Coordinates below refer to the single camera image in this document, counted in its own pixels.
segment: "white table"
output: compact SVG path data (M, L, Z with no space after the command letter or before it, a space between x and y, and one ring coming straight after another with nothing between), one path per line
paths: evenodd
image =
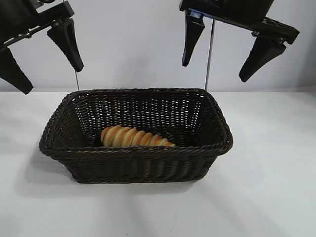
M316 94L214 93L235 139L195 183L81 185L38 151L64 92L0 92L0 237L314 237Z

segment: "bread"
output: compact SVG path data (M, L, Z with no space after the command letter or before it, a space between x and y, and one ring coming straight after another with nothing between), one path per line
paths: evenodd
M120 125L103 129L101 142L105 147L175 146L174 143L159 135L138 131L136 128L121 127Z

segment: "rectangular basket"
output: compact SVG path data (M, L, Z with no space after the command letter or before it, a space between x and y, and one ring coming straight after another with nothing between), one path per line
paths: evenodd
M103 147L107 126L135 127L176 147ZM80 183L198 180L233 145L215 99L202 89L104 89L68 94L49 120L39 149Z

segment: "white background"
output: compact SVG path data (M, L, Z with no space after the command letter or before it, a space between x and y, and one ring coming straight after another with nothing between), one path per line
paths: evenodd
M211 20L189 67L181 66L184 13L179 0L71 0L85 68L81 88L204 87ZM316 1L276 0L268 16L301 31L293 46L248 83L238 73L255 38L249 31L217 24L209 90L247 91L315 86ZM46 36L11 47L37 91L75 89L72 67ZM0 91L15 90L0 80Z

